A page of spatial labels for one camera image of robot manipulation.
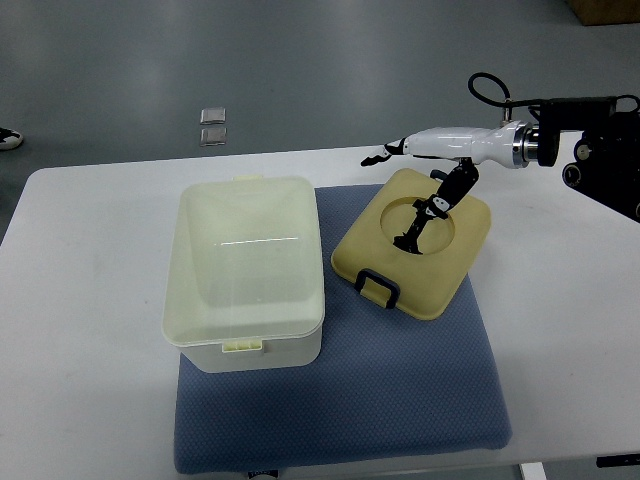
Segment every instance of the yellow plastic tray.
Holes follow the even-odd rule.
[[[423,255],[395,247],[393,238],[415,218],[413,202],[429,198],[439,186],[439,181],[415,170],[397,171],[331,256],[336,273],[364,297],[420,320],[433,320],[444,312],[491,226],[487,204],[467,195],[448,212],[449,218],[427,222],[418,238]]]

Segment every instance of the blue mat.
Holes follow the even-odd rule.
[[[379,188],[316,190],[326,313],[314,362],[207,374],[181,357],[174,440],[180,473],[508,443],[511,426],[468,278],[441,317],[419,321],[374,305],[333,272],[331,252]]]

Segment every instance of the shoe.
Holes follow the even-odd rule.
[[[22,143],[22,135],[14,130],[0,128],[0,150],[11,150]]]

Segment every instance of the container latch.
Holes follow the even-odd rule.
[[[366,293],[363,293],[362,290],[364,289],[367,279],[389,290],[390,295],[386,304],[382,305],[382,302],[380,302],[378,298],[375,298],[372,295],[367,295]],[[398,298],[400,298],[400,287],[398,286],[398,284],[392,280],[389,280],[387,277],[380,275],[379,273],[371,270],[370,268],[363,268],[358,272],[358,275],[356,276],[356,281],[354,283],[354,287],[358,291],[358,293],[360,293],[360,295],[368,298],[369,300],[373,301],[374,303],[377,303],[380,306],[384,306],[385,308],[389,308],[389,309],[394,308],[396,306]]]

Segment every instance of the gray floor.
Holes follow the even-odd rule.
[[[562,0],[0,0],[0,125],[26,137],[0,152],[0,238],[40,168],[494,127],[499,112],[467,92],[479,70],[518,99],[638,95],[640,25],[582,27]],[[210,106],[227,108],[229,138],[202,148]],[[546,468],[551,480],[640,477],[640,467],[597,470],[595,459]]]

